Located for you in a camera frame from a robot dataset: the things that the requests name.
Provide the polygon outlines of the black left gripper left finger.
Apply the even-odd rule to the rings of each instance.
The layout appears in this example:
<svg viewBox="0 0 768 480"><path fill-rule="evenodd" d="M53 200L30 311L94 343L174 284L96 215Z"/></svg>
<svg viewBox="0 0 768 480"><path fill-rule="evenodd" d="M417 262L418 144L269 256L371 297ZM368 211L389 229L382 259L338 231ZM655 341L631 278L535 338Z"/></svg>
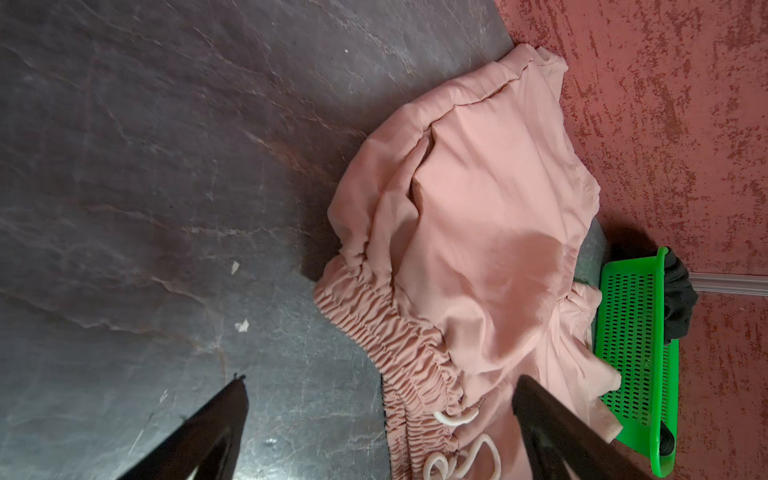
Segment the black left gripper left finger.
<svg viewBox="0 0 768 480"><path fill-rule="evenodd" d="M236 375L122 478L231 479L248 410L245 377Z"/></svg>

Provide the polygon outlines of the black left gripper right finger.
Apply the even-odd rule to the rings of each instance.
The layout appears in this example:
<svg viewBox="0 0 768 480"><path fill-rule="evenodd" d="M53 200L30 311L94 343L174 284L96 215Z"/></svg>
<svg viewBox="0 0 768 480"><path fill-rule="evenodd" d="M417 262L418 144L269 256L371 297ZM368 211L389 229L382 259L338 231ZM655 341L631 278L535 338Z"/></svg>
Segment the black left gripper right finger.
<svg viewBox="0 0 768 480"><path fill-rule="evenodd" d="M512 407L535 479L646 479L648 476L528 375Z"/></svg>

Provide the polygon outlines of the pink drawstring shorts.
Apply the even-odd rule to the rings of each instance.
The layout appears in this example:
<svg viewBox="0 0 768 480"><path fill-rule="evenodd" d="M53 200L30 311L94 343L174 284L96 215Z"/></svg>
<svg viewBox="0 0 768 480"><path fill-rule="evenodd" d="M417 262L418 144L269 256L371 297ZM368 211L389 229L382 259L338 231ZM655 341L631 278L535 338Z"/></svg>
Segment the pink drawstring shorts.
<svg viewBox="0 0 768 480"><path fill-rule="evenodd" d="M318 309L382 377L395 479L528 479L512 410L530 376L603 440L620 374L591 349L580 280L600 188L560 106L567 65L527 44L399 108L328 210Z"/></svg>

